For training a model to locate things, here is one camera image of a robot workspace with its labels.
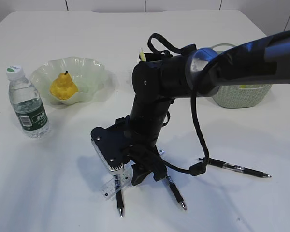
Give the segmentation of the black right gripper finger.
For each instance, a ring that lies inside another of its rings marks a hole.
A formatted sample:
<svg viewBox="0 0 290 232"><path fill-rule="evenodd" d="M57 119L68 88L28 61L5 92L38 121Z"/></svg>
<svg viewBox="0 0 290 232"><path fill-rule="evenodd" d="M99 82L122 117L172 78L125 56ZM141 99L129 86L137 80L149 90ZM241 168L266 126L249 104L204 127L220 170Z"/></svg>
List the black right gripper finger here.
<svg viewBox="0 0 290 232"><path fill-rule="evenodd" d="M165 166L156 167L152 172L155 181L160 181L167 176L167 168Z"/></svg>
<svg viewBox="0 0 290 232"><path fill-rule="evenodd" d="M142 183L142 181L151 173L151 171L149 169L147 169L145 166L141 165L141 164L134 164L131 166L132 167L132 180L131 180L131 184L133 186L136 186L140 183Z"/></svg>

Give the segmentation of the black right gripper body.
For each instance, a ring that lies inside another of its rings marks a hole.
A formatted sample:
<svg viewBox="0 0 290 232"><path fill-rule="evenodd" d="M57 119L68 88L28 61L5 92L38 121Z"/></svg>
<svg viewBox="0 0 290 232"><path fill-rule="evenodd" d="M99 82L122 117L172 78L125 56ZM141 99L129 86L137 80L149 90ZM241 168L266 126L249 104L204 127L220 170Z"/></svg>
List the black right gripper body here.
<svg viewBox="0 0 290 232"><path fill-rule="evenodd" d="M132 72L135 97L131 114L117 119L116 152L113 166L133 160L146 171L163 174L167 167L189 174L190 169L176 167L158 158L156 141L169 107L176 98L191 96L191 78L186 77L186 59L141 61Z"/></svg>

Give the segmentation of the blue black right robot arm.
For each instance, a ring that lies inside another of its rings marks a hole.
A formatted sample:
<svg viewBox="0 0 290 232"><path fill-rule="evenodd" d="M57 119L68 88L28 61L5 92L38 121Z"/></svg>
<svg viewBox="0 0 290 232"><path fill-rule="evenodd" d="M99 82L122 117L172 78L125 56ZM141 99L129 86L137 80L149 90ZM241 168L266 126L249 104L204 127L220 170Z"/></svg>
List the blue black right robot arm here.
<svg viewBox="0 0 290 232"><path fill-rule="evenodd" d="M206 171L209 151L197 117L196 99L211 97L222 86L290 84L290 30L235 46L220 54L211 48L197 49L191 44L176 48L162 35L153 38L165 46L157 50L148 42L150 53L132 72L135 91L131 114L122 147L124 161L133 161L131 183L140 184L150 173L160 181L171 164L157 152L156 141L168 123L169 107L177 98L190 98L193 124L203 149L204 159L188 169L175 171L198 176Z"/></svg>

